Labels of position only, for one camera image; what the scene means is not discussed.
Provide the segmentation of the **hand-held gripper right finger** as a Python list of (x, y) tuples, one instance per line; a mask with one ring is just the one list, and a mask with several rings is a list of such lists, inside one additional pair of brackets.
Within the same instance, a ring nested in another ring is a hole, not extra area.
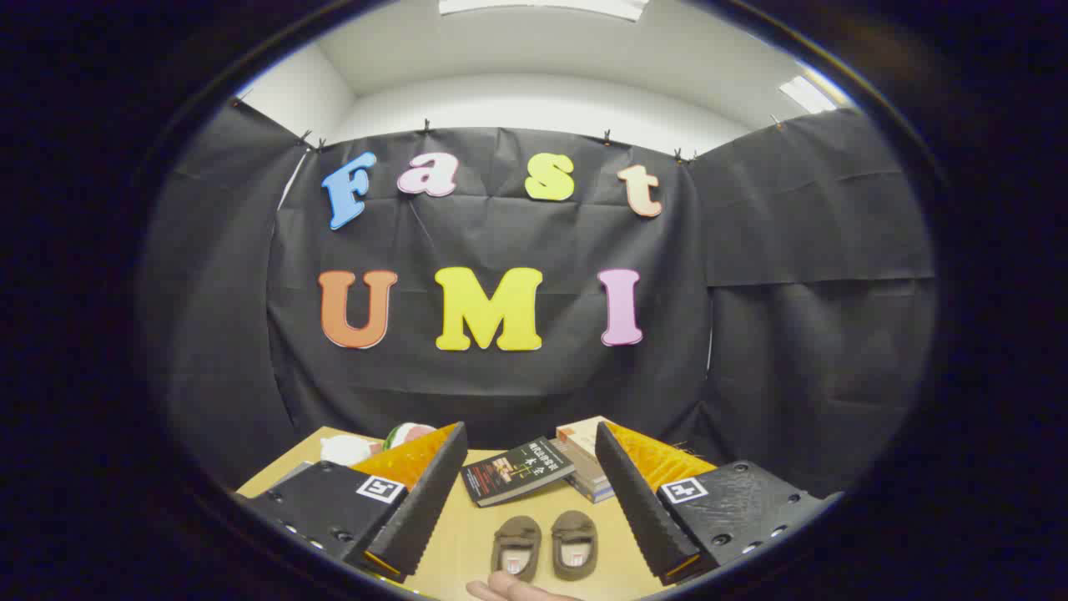
[(595, 453), (638, 550), (664, 585), (775, 543), (842, 496), (812, 496), (751, 461), (714, 466), (613, 422), (597, 426)]

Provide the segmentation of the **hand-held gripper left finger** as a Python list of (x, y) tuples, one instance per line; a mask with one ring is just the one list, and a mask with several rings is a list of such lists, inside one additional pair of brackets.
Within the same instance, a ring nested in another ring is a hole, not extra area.
[(400, 583), (417, 573), (467, 453), (455, 422), (358, 464), (312, 463), (244, 505), (334, 560)]

